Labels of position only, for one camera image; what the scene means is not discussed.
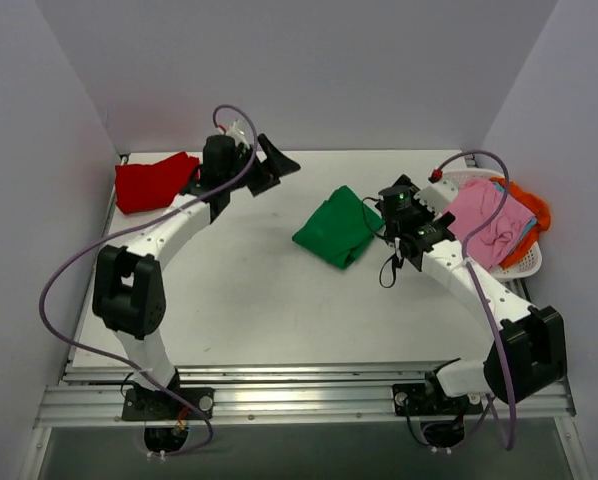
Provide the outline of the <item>green t-shirt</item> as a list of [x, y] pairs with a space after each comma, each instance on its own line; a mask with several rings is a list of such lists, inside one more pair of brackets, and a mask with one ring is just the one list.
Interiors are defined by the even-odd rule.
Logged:
[[292, 241], [340, 270], [366, 251], [384, 221], [348, 187], [341, 186], [325, 200]]

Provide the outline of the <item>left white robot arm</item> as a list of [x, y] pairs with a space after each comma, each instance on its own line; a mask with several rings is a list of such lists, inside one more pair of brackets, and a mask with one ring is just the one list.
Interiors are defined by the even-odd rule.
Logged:
[[159, 331], [166, 312], [166, 266], [195, 234], [219, 217], [232, 191], [247, 188], [257, 196], [300, 169], [265, 135], [259, 135], [258, 147], [263, 159], [234, 134], [208, 137], [201, 159], [159, 223], [143, 229], [126, 245], [107, 245], [98, 253], [93, 313], [138, 366], [133, 388], [145, 395], [145, 408], [158, 419], [173, 417], [181, 405], [179, 374]]

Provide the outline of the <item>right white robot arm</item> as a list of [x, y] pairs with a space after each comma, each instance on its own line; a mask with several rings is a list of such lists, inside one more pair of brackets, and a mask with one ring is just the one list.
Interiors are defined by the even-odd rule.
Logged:
[[405, 175], [380, 190], [376, 201], [384, 240], [394, 250], [392, 268], [410, 263], [433, 278], [493, 339], [483, 359], [436, 368], [423, 400], [438, 413], [464, 395], [490, 394], [516, 404], [567, 375], [564, 320], [555, 308], [538, 308], [510, 291], [464, 252], [450, 230], [454, 217], [443, 210], [449, 202], [442, 182], [420, 189]]

